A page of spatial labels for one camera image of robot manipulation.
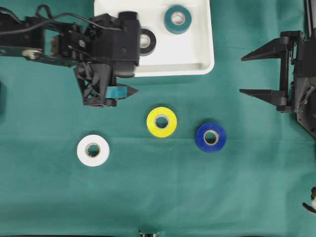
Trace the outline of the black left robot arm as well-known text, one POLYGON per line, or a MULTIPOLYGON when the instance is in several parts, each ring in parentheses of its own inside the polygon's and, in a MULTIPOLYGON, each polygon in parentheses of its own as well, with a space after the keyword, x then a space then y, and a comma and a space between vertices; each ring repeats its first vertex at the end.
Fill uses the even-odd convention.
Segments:
POLYGON ((140 60, 141 26, 138 14, 107 13, 87 19, 87 27, 59 22, 48 5, 46 15, 19 19, 0 9, 0 53, 29 61, 74 69, 82 102, 92 107, 114 107, 137 89, 117 82, 132 78, 140 60))

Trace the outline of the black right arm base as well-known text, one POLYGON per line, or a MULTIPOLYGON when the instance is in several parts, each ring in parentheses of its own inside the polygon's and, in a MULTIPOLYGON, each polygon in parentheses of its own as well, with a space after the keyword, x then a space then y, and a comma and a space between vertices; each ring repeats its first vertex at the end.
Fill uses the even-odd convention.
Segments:
POLYGON ((316 139, 316 78, 295 76, 293 96, 297 122, 316 139))

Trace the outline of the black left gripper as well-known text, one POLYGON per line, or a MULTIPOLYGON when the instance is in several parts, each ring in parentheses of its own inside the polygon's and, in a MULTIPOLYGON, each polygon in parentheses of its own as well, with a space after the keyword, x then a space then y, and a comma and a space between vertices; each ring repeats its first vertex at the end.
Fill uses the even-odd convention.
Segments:
POLYGON ((116 100, 125 99, 138 92, 137 89, 121 85, 109 86, 113 68, 104 63, 78 63, 74 67, 82 102, 91 107, 116 107, 116 100))

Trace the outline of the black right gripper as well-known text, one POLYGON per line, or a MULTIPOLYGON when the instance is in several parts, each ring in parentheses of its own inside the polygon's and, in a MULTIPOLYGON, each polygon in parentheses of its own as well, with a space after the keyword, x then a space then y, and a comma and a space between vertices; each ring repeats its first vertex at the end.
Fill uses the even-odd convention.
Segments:
POLYGON ((262 47, 243 56, 241 61, 281 58, 293 65, 292 97, 287 101, 284 91, 268 89, 240 89, 240 93, 277 106, 281 113, 294 112, 294 77, 316 77, 316 39, 306 39, 301 31, 282 32, 262 47))

